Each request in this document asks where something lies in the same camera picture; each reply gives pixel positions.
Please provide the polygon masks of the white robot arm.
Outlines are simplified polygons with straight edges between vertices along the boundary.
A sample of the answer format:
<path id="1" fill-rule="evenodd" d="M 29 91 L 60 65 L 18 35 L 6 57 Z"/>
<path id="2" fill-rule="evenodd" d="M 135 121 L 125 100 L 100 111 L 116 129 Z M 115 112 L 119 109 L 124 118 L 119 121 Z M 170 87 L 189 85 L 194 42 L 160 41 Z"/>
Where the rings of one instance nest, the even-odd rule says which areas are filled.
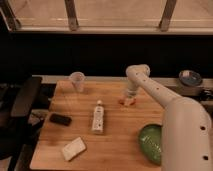
<path id="1" fill-rule="evenodd" d="M 184 97 L 149 77 L 146 64 L 126 69 L 126 96 L 143 88 L 164 108 L 161 139 L 161 171 L 213 171 L 211 117 L 196 100 Z"/>

